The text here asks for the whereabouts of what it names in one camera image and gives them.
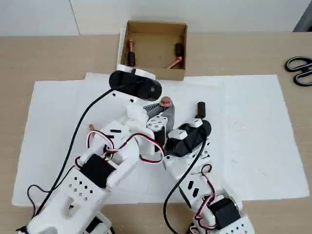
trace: white wall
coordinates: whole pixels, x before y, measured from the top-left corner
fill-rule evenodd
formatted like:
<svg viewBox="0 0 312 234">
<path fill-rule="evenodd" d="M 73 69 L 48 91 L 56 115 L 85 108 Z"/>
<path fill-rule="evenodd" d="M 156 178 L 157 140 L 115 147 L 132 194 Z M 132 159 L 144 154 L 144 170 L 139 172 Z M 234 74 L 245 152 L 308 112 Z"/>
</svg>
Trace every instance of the white wall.
<svg viewBox="0 0 312 234">
<path fill-rule="evenodd" d="M 189 32 L 292 31 L 311 0 L 0 0 L 0 36 L 117 34 L 127 19 Z"/>
<path fill-rule="evenodd" d="M 0 36 L 79 35 L 69 0 L 0 0 Z"/>
<path fill-rule="evenodd" d="M 292 31 L 311 0 L 71 0 L 81 34 L 127 19 L 186 22 L 189 32 Z"/>
</svg>

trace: black cylinder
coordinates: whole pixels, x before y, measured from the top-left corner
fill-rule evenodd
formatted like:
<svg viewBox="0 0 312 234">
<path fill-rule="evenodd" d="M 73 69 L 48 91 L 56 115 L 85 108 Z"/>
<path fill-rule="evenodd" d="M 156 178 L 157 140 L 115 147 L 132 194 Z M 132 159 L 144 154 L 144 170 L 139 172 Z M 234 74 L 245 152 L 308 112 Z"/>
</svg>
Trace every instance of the black cylinder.
<svg viewBox="0 0 312 234">
<path fill-rule="evenodd" d="M 206 104 L 203 101 L 197 103 L 197 115 L 195 118 L 204 118 L 206 117 Z"/>
<path fill-rule="evenodd" d="M 184 48 L 182 43 L 175 44 L 175 56 L 176 57 L 184 57 Z"/>
<path fill-rule="evenodd" d="M 136 55 L 134 52 L 128 52 L 128 66 L 134 67 L 136 65 Z"/>
</svg>

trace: red and white wire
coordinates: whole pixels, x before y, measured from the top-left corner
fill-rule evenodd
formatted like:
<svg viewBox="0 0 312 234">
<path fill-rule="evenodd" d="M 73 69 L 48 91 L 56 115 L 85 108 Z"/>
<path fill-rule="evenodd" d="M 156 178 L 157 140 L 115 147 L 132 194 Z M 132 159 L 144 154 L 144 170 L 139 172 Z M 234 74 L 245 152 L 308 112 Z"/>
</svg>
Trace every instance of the red and white wire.
<svg viewBox="0 0 312 234">
<path fill-rule="evenodd" d="M 198 233 L 199 233 L 198 228 L 197 228 L 197 227 L 194 227 L 194 226 L 191 226 L 189 230 L 190 230 L 190 233 L 191 233 L 191 234 L 198 234 Z"/>
<path fill-rule="evenodd" d="M 203 167 L 201 168 L 201 174 L 207 179 L 207 183 L 209 184 L 211 190 L 212 190 L 212 195 L 209 195 L 205 198 L 205 200 L 203 201 L 203 203 L 201 204 L 200 208 L 198 209 L 194 219 L 198 221 L 198 225 L 205 229 L 205 230 L 208 230 L 208 231 L 211 231 L 211 230 L 214 230 L 215 229 L 215 225 L 213 226 L 204 226 L 202 223 L 201 223 L 201 220 L 203 219 L 201 213 L 202 213 L 202 210 L 205 206 L 209 206 L 215 199 L 215 195 L 216 195 L 216 192 L 215 192 L 215 189 L 214 189 L 214 186 L 212 185 L 212 183 L 210 182 L 210 180 L 208 179 L 208 177 L 205 175 L 204 173 L 204 168 L 206 166 L 209 166 L 209 169 L 207 171 L 207 173 L 209 173 L 212 169 L 212 165 L 211 164 L 205 164 L 203 165 Z"/>
<path fill-rule="evenodd" d="M 93 135 L 93 134 L 98 134 L 98 135 L 100 135 L 100 136 L 101 136 L 102 138 L 104 138 L 107 142 L 109 142 L 111 149 L 114 148 L 114 143 L 113 143 L 113 141 L 112 141 L 105 133 L 103 133 L 103 132 L 101 132 L 101 131 L 99 131 L 99 130 L 92 130 L 92 131 L 90 131 L 90 132 L 88 133 L 87 139 L 86 139 L 87 148 L 90 148 L 90 137 L 91 137 L 91 135 Z"/>
<path fill-rule="evenodd" d="M 122 146 L 119 147 L 119 149 L 107 149 L 107 153 L 111 153 L 111 154 L 117 153 L 119 150 L 121 150 L 123 147 L 125 147 L 127 145 L 127 143 L 134 137 L 142 137 L 142 138 L 146 139 L 147 141 L 152 143 L 154 146 L 159 148 L 159 151 L 160 151 L 160 154 L 161 154 L 161 159 L 159 159 L 159 160 L 149 160 L 149 159 L 143 158 L 141 155 L 139 156 L 140 160 L 142 160 L 143 162 L 146 162 L 146 163 L 150 163 L 150 164 L 162 163 L 162 161 L 164 159 L 164 151 L 163 151 L 161 145 L 159 145 L 159 143 L 157 141 L 155 141 L 154 139 L 150 138 L 149 136 L 147 136 L 147 135 L 145 135 L 143 133 L 135 133 L 135 134 L 131 135 L 125 141 L 125 143 L 123 143 Z"/>
</svg>

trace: copper peg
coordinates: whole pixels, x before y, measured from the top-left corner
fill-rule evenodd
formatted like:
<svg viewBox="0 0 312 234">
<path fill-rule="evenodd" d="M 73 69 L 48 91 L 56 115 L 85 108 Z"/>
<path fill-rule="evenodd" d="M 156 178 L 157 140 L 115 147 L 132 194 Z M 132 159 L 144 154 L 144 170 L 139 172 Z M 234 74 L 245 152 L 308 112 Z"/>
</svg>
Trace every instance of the copper peg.
<svg viewBox="0 0 312 234">
<path fill-rule="evenodd" d="M 171 69 L 182 61 L 182 57 L 176 57 L 175 61 L 170 63 L 166 68 Z"/>
</svg>

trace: black rectangular slot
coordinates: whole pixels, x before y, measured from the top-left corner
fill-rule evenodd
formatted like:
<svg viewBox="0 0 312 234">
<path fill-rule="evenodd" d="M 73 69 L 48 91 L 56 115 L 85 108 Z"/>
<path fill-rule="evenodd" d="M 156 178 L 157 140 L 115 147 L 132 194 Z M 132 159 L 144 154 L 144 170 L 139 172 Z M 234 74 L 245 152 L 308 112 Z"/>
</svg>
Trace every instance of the black rectangular slot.
<svg viewBox="0 0 312 234">
<path fill-rule="evenodd" d="M 190 190 L 193 187 L 194 181 L 190 180 L 189 185 L 187 186 L 187 188 Z"/>
<path fill-rule="evenodd" d="M 199 191 L 199 189 L 198 189 L 198 188 L 195 188 L 195 189 L 194 189 L 194 191 L 193 191 L 193 197 L 196 197 L 196 196 L 197 196 L 198 191 Z"/>
</svg>

